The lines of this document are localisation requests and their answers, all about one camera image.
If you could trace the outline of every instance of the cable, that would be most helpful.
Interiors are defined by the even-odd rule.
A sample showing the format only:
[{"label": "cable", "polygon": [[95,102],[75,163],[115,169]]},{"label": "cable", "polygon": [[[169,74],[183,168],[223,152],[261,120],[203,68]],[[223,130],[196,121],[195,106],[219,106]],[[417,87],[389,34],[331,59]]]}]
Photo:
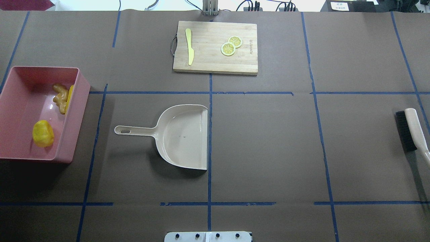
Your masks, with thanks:
[{"label": "cable", "polygon": [[280,3],[280,4],[278,4],[278,7],[276,7],[275,12],[278,11],[279,6],[281,6],[282,4],[284,4],[284,12],[295,12],[296,6],[292,1],[289,1],[289,2],[280,2],[280,1],[274,1],[274,0],[268,0],[268,1]]},{"label": "cable", "polygon": [[284,5],[285,5],[284,10],[287,8],[287,3],[286,3],[286,2],[281,2],[281,3],[278,5],[278,7],[276,7],[275,12],[277,12],[277,11],[278,11],[279,6],[281,6],[281,4],[284,4]]},{"label": "cable", "polygon": [[190,2],[190,0],[185,0],[187,3],[193,5],[194,7],[196,7],[198,10],[202,10],[201,8],[197,7],[196,5],[194,5],[192,2]]},{"label": "cable", "polygon": [[240,6],[241,6],[242,4],[244,4],[245,2],[248,2],[248,11],[250,11],[250,9],[249,9],[249,8],[251,8],[251,9],[253,9],[253,8],[254,8],[254,4],[252,3],[252,1],[251,1],[251,0],[245,0],[245,1],[241,2],[241,3],[239,4],[239,6],[237,6],[236,11],[237,11],[237,10],[239,10]]},{"label": "cable", "polygon": [[260,2],[255,1],[254,11],[260,11]]},{"label": "cable", "polygon": [[414,4],[414,2],[415,2],[415,1],[412,1],[412,0],[411,0],[411,1],[408,3],[407,7],[403,9],[403,11],[405,11],[405,12],[412,12],[412,11],[411,11],[412,6],[414,6],[415,4],[417,4],[417,3],[415,3],[415,4]]},{"label": "cable", "polygon": [[148,11],[150,8],[154,7],[157,3],[158,3],[158,0],[155,0],[155,2],[154,2],[153,4],[151,4],[151,5],[149,5],[149,6],[145,9],[145,11]]}]

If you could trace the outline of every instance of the brush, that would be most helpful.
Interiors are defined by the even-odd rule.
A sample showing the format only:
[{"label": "brush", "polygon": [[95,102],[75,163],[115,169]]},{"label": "brush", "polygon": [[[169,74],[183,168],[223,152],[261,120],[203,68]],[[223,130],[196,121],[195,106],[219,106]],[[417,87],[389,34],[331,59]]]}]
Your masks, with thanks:
[{"label": "brush", "polygon": [[397,112],[395,115],[397,130],[405,152],[418,150],[430,168],[430,152],[418,120],[417,111],[412,108]]}]

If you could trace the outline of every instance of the white label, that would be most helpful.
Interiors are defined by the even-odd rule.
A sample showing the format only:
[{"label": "white label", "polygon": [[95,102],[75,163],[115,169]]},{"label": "white label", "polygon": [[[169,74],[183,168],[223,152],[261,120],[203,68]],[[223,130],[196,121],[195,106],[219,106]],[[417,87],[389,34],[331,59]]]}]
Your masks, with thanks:
[{"label": "white label", "polygon": [[349,11],[348,3],[330,2],[330,4],[332,5],[332,9],[333,10],[337,10],[337,11]]}]

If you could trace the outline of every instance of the brush handle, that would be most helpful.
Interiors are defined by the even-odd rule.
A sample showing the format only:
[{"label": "brush handle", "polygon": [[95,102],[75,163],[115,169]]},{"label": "brush handle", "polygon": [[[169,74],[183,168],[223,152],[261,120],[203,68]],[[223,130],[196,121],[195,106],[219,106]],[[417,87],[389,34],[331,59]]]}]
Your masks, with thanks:
[{"label": "brush handle", "polygon": [[424,137],[423,130],[421,129],[417,111],[415,109],[408,108],[405,109],[405,115],[414,144],[425,159],[427,166],[430,168],[430,152],[427,148],[426,138]]}]

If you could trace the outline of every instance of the dustpan handle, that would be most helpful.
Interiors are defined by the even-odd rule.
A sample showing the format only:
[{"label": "dustpan handle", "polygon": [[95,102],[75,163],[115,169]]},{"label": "dustpan handle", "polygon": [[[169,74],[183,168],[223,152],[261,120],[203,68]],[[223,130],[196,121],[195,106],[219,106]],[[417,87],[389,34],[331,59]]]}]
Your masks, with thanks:
[{"label": "dustpan handle", "polygon": [[156,136],[155,128],[143,128],[118,125],[114,128],[116,134],[134,135],[134,136]]}]

